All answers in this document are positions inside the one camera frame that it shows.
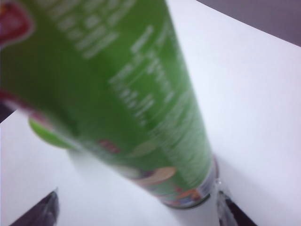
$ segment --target dark object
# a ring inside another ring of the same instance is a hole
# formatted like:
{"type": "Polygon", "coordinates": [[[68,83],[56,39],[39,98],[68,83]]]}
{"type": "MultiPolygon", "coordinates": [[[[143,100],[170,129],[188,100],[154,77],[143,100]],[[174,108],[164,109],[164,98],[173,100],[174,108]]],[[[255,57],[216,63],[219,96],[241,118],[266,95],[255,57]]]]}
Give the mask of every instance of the dark object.
{"type": "Polygon", "coordinates": [[[218,193],[221,226],[257,226],[225,193],[218,193]]]}
{"type": "Polygon", "coordinates": [[[58,196],[51,192],[10,226],[54,226],[58,213],[58,196]]]}
{"type": "Polygon", "coordinates": [[[2,102],[0,102],[0,122],[5,120],[10,114],[14,112],[13,110],[10,110],[7,108],[2,102]]]}
{"type": "Polygon", "coordinates": [[[300,0],[198,0],[263,32],[301,46],[300,0]]]}

